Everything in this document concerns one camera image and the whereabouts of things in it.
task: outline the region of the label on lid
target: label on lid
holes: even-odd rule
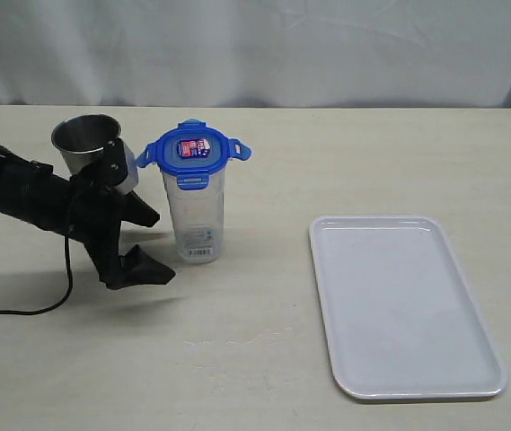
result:
[[[205,158],[211,153],[211,145],[204,137],[180,141],[177,144],[177,152],[182,159]]]

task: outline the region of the black cable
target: black cable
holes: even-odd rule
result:
[[[69,296],[72,294],[72,290],[74,290],[74,275],[72,274],[72,265],[71,265],[71,258],[69,255],[69,233],[74,228],[71,223],[72,218],[72,209],[74,208],[75,202],[77,199],[81,196],[83,193],[83,190],[78,191],[74,194],[74,196],[71,198],[69,205],[67,206],[66,211],[66,221],[64,224],[64,229],[66,234],[64,235],[64,256],[66,260],[66,274],[67,274],[67,290],[64,296],[54,303],[53,305],[50,305],[46,308],[40,308],[39,310],[32,310],[32,311],[26,311],[26,310],[0,310],[0,314],[3,315],[13,315],[13,316],[37,316],[39,314],[43,314],[46,312],[51,312],[53,310],[56,310],[58,307],[66,303],[67,299],[69,299]]]

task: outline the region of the barcode label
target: barcode label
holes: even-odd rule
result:
[[[195,250],[188,250],[187,253],[191,257],[197,257],[197,256],[209,256],[213,252],[213,249],[195,249]]]

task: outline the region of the tray rim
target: tray rim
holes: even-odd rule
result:
[[[498,373],[498,382],[496,384],[495,389],[485,390],[485,391],[446,391],[446,392],[422,392],[422,393],[362,393],[360,391],[353,390],[352,388],[347,387],[345,383],[341,381],[338,376],[339,367],[335,360],[335,355],[331,353],[334,344],[333,341],[333,329],[331,327],[331,323],[329,319],[325,319],[325,315],[327,314],[327,301],[325,300],[325,293],[323,293],[323,280],[322,273],[320,271],[320,263],[318,262],[318,258],[316,256],[316,252],[318,250],[318,240],[316,238],[316,231],[318,230],[318,226],[327,221],[327,220],[366,220],[366,219],[376,219],[376,220],[421,220],[432,224],[438,233],[441,236],[441,239],[446,247],[447,252],[449,253],[451,260],[453,261],[454,267],[459,274],[459,277],[462,280],[463,288],[465,293],[469,298],[470,305],[475,313],[476,319],[481,326],[481,329],[485,335],[485,339],[489,344],[490,351],[495,359],[497,364],[497,368],[499,370]],[[441,399],[449,399],[449,400],[457,400],[457,399],[480,399],[487,400],[493,397],[496,397],[503,393],[508,386],[508,371],[505,367],[501,355],[498,351],[496,344],[494,343],[494,338],[489,330],[489,326],[486,323],[484,315],[482,313],[481,308],[479,307],[479,303],[476,298],[472,294],[471,289],[469,288],[469,283],[467,281],[466,275],[463,271],[463,267],[461,266],[459,260],[454,254],[454,249],[446,235],[445,229],[443,226],[437,222],[436,219],[428,216],[422,215],[321,215],[315,218],[310,226],[309,226],[309,239],[311,244],[311,254],[313,259],[313,271],[315,275],[315,281],[317,286],[317,292],[319,293],[319,303],[321,307],[323,327],[325,333],[325,339],[327,342],[327,350],[329,353],[330,360],[330,369],[333,379],[336,384],[343,390],[347,395],[352,396],[358,400],[441,400]]]

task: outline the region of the table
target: table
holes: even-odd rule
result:
[[[230,163],[225,252],[175,256],[155,167],[138,193],[162,212],[126,226],[178,275],[107,291],[80,244],[76,289],[39,317],[0,316],[0,430],[511,429],[511,110],[0,107],[0,144],[52,163],[62,119],[116,117],[134,150],[200,118],[253,150]],[[330,375],[308,226],[321,215],[413,214],[447,231],[509,372],[486,402],[366,405]],[[0,215],[0,306],[66,288],[62,239]]]

